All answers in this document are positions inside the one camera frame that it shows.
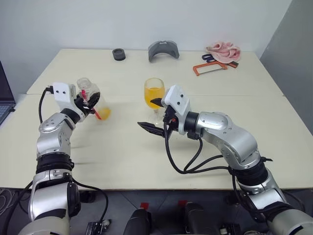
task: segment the robotic arm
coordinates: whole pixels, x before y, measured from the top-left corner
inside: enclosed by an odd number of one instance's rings
[[[192,139],[199,136],[215,145],[242,189],[243,196],[240,196],[234,188],[239,202],[254,219],[266,221],[275,235],[312,234],[313,219],[286,202],[271,172],[265,168],[264,162],[269,159],[261,157],[257,142],[248,131],[236,126],[226,114],[192,112],[189,98],[178,85],[172,86],[163,99],[152,102],[166,108],[164,129],[146,122],[138,123],[141,127],[165,137],[167,144],[175,130],[182,135],[188,133]]]
[[[68,235],[69,219],[80,210],[78,186],[73,183],[74,163],[69,138],[77,122],[94,113],[100,94],[88,102],[76,96],[74,85],[53,83],[54,98],[61,112],[39,127],[37,170],[28,207],[31,223],[19,235]]]

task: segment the laptop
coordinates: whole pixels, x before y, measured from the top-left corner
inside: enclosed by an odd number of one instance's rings
[[[0,124],[10,112],[15,111],[14,106],[15,100],[0,61]]]

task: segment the orange juice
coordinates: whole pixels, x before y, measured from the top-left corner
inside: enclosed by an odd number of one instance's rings
[[[165,93],[164,86],[161,88],[159,87],[145,88],[145,100],[148,106],[153,109],[160,108],[158,105],[151,103],[150,100],[155,98],[163,98],[164,93]]]
[[[111,109],[106,107],[106,108],[98,110],[96,117],[99,120],[106,120],[109,117],[110,113],[111,113]]]

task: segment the red tag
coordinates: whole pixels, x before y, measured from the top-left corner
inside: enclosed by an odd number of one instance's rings
[[[143,209],[147,210],[147,209],[149,208],[149,203],[147,203],[147,202],[142,202],[142,203],[140,204],[140,208],[143,208]]]
[[[184,207],[187,204],[187,202],[188,202],[187,200],[179,200],[178,201],[178,206],[179,207]]]

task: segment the black hockey puck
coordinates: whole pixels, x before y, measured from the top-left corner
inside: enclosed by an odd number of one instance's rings
[[[125,60],[126,58],[125,51],[121,48],[114,49],[112,51],[112,54],[113,54],[114,60],[117,60],[117,61]]]

